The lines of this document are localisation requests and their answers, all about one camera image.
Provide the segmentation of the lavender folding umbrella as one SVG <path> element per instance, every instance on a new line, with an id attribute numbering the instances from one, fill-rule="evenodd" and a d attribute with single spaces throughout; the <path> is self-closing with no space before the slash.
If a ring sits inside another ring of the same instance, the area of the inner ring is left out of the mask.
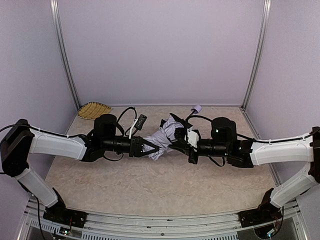
<path id="1" fill-rule="evenodd" d="M 187 132 L 187 129 L 194 130 L 193 126 L 186 123 L 183 118 L 171 113 L 168 119 L 162 120 L 158 131 L 144 138 L 144 140 L 159 147 L 158 152 L 147 155 L 151 160 L 156 161 L 160 156 L 172 150 L 170 147 L 172 147 L 172 142 L 175 140 L 175 129 L 185 129 L 185 132 Z"/>

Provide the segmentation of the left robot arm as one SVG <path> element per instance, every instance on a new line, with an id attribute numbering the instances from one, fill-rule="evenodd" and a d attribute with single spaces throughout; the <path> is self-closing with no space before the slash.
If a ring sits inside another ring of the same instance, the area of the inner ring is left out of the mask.
<path id="1" fill-rule="evenodd" d="M 140 158 L 160 149 L 140 136 L 126 137 L 117 117 L 112 114 L 96 118 L 87 135 L 49 132 L 29 125 L 26 119 L 7 128 L 9 132 L 0 142 L 3 173 L 15 178 L 47 209 L 64 209 L 66 205 L 59 193 L 30 167 L 27 162 L 30 154 L 62 156 L 91 163 L 104 157 L 105 152 Z"/>

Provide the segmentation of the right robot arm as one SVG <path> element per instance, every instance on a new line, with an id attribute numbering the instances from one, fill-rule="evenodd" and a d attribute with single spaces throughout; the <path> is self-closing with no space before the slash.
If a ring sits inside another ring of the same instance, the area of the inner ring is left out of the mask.
<path id="1" fill-rule="evenodd" d="M 259 210 L 279 210 L 288 201 L 320 183 L 320 128 L 297 137 L 260 140 L 237 133 L 236 123 L 226 117 L 210 121 L 211 137 L 202 138 L 192 130 L 188 119 L 175 114 L 173 119 L 182 124 L 174 131 L 169 146 L 188 156 L 197 164 L 200 156 L 211 161 L 222 158 L 223 164 L 237 168 L 253 168 L 271 163 L 305 162 L 304 167 L 283 184 L 268 190 L 258 206 Z"/>

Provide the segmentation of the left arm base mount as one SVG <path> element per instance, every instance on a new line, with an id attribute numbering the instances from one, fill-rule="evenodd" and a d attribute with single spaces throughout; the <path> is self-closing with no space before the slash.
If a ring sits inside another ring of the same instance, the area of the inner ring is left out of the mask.
<path id="1" fill-rule="evenodd" d="M 84 228 L 88 214 L 84 211 L 69 208 L 47 208 L 43 214 L 45 220 L 69 227 Z"/>

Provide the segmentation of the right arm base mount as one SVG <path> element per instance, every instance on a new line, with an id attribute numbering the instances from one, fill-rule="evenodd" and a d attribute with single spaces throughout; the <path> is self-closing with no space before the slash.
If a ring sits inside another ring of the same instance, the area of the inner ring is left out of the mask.
<path id="1" fill-rule="evenodd" d="M 242 228 L 260 225 L 268 222 L 275 221 L 282 218 L 282 211 L 280 209 L 268 210 L 268 209 L 250 209 L 240 211 L 238 213 L 239 221 Z"/>

